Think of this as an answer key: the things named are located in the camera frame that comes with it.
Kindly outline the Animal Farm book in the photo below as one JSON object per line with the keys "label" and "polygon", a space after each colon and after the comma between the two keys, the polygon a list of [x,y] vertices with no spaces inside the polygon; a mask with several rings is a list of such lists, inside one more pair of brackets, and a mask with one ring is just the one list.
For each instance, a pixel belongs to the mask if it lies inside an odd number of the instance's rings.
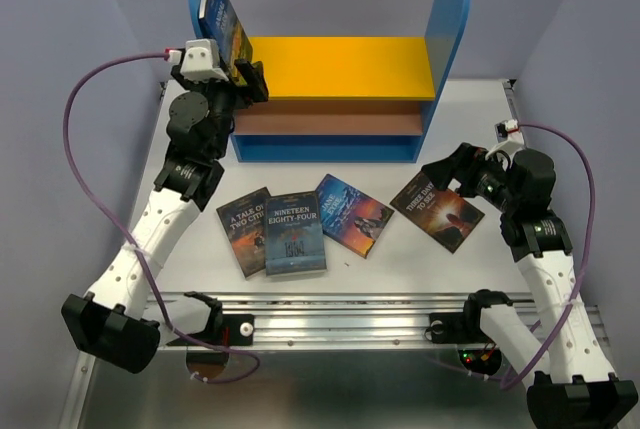
{"label": "Animal Farm book", "polygon": [[216,41],[220,59],[231,78],[239,85],[246,85],[235,61],[251,62],[253,48],[231,1],[200,0],[198,19],[203,36]]}

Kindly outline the Jane Eyre book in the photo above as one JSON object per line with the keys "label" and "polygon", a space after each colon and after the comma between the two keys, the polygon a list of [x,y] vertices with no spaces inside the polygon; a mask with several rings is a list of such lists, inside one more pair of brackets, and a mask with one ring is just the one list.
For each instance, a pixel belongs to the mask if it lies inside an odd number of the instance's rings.
{"label": "Jane Eyre book", "polygon": [[366,259],[394,210],[331,174],[316,188],[323,233]]}

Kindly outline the Nineteen Eighty-Four book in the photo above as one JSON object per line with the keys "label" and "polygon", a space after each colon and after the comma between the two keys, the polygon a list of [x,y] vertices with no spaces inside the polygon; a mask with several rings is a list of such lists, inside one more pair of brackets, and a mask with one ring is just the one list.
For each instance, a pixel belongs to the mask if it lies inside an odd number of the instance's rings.
{"label": "Nineteen Eighty-Four book", "polygon": [[265,269],[270,278],[327,270],[315,191],[269,197],[265,203]]}

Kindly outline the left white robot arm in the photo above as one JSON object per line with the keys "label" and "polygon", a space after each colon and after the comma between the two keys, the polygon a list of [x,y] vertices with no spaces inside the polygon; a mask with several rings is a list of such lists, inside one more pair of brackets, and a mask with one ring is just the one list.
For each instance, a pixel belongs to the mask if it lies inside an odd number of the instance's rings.
{"label": "left white robot arm", "polygon": [[172,68],[184,91],[169,106],[164,163],[133,229],[95,195],[89,197],[121,231],[124,243],[84,295],[67,297],[61,314],[80,351],[129,373],[144,370],[160,347],[177,340],[234,352],[233,328],[224,320],[221,301],[190,291],[167,304],[156,278],[222,179],[220,161],[236,112],[269,98],[261,63],[239,59],[235,67],[242,83],[211,75],[197,80],[189,70]]}

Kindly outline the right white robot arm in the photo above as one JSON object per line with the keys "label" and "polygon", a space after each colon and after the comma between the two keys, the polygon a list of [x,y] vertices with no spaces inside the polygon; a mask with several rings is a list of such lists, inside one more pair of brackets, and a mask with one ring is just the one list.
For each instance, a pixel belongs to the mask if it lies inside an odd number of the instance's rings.
{"label": "right white robot arm", "polygon": [[634,382],[621,379],[602,351],[579,295],[571,241],[550,208],[553,160],[519,149],[500,161],[497,153],[463,143],[422,171],[436,189],[457,181],[460,196],[479,196],[500,211],[502,237],[548,333],[539,341],[502,293],[483,290],[469,296],[461,330],[498,345],[516,373],[503,380],[503,388],[525,388],[529,415],[538,428],[616,427],[639,395]]}

